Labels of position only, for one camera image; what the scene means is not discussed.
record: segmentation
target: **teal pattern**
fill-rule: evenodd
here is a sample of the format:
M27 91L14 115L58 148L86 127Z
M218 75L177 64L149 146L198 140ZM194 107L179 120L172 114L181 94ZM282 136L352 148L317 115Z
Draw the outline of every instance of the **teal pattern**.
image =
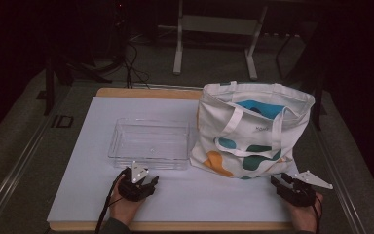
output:
M252 179L252 177L249 177L249 176L243 176L241 177L240 179L242 180L247 180L247 179Z
M279 150L279 152L275 154L275 156L273 156L272 159L268 159L260 155L251 155L251 156L244 158L242 166L246 170L256 171L259 168L260 163L262 163L263 161L266 161L266 160L277 161L280 157L281 157L281 150Z
M236 143L230 139L227 139L227 138L224 138L224 137L221 137L219 140L218 140L218 143L225 147L225 148L229 148L229 149L235 149L236 148Z
M266 152L272 150L272 146L265 146L265 145L256 145L252 144L247 148L247 152L254 152L254 153L260 153L260 152Z
M266 104L256 100L244 100L236 102L236 104L272 120L284 109L282 105Z

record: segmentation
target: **orange pattern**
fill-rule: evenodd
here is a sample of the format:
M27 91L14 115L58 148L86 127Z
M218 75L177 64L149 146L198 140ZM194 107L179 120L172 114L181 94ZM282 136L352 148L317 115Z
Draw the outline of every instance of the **orange pattern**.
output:
M211 169L213 169L215 172L227 176L227 177L233 177L233 174L227 170L225 170L222 166L223 163L223 157L221 157L221 154L216 151L209 151L207 153L208 159L203 162L203 164Z

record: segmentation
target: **white paper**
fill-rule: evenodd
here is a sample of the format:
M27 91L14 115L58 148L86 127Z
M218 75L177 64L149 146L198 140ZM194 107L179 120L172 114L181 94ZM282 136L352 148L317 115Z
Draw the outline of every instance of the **white paper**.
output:
M108 158L117 119L188 121L196 126L197 108L197 100L94 97L48 222L98 220L122 170ZM291 173L297 173L296 166ZM241 180L192 166L185 171L150 169L149 176L159 176L159 183L134 221L290 221L268 176Z

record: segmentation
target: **wooden table edge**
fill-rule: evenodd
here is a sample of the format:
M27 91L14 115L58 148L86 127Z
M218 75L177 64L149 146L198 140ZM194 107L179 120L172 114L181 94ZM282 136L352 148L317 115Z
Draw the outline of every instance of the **wooden table edge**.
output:
M54 231L94 231L96 222L50 222ZM133 222L131 231L271 231L291 230L291 222Z
M202 91L174 89L126 89L100 88L97 97L104 98L166 98L166 99L199 99Z

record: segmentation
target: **bag handle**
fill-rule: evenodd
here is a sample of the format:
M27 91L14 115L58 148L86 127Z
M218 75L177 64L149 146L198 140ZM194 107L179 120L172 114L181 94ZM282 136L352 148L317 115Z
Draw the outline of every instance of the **bag handle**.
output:
M235 110L232 114L232 117L230 118L226 127L224 127L223 131L220 133L220 136L215 138L215 140L214 140L215 146L220 151L229 152L229 153L231 153L233 155L236 155L238 157L247 157L247 156L257 154L257 155L272 159L281 150L281 126L282 126L282 123L283 123L284 112L285 112L286 109L287 108L285 107L283 109L283 111L281 111L275 117L275 119L273 120L273 125L272 125L272 149L271 150L256 153L256 152L243 151L243 150L236 149L236 148L234 148L234 149L233 148L226 148L226 147L224 147L220 144L219 140L222 137L232 133L235 130L235 128L238 126L240 121L242 120L244 111L243 111L242 108L239 108L239 107L235 108Z

